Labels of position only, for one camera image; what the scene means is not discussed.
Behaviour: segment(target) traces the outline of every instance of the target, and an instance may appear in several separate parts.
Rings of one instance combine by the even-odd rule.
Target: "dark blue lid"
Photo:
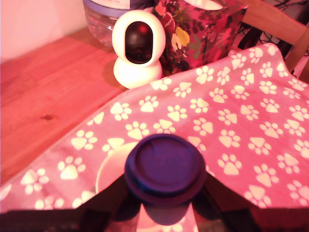
[[[190,201],[206,178],[205,161],[185,139],[155,134],[141,140],[129,154],[125,178],[142,201],[170,205]]]

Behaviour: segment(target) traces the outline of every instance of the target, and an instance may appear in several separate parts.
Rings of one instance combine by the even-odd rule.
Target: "jar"
[[[130,10],[153,11],[153,0],[83,0],[85,17],[93,36],[107,47],[112,46],[112,29],[117,19]]]

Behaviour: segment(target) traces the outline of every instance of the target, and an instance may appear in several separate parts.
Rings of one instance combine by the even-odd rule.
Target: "jar lid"
[[[129,189],[143,202],[177,205],[190,201],[206,179],[205,161],[185,139],[155,134],[141,140],[125,165]]]
[[[116,9],[111,7],[106,7],[95,3],[92,0],[83,0],[83,3],[89,7],[91,10],[96,11],[99,14],[106,15],[109,17],[119,18],[124,13],[132,10],[143,10],[154,6],[154,0],[129,0],[130,9]]]

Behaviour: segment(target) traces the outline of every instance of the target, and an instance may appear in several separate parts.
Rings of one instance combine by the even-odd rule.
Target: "floral gift bag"
[[[218,10],[202,6],[211,0],[156,1],[154,14],[167,40],[160,58],[164,76],[226,57],[247,9],[236,0],[218,2]]]

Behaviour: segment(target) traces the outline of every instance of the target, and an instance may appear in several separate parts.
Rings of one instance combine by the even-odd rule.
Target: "wooden chair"
[[[248,6],[243,19],[244,23],[293,45],[293,50],[285,59],[289,72],[292,72],[309,49],[309,27],[295,21],[276,7],[261,0],[239,1]],[[309,61],[307,61],[299,79],[309,83]]]

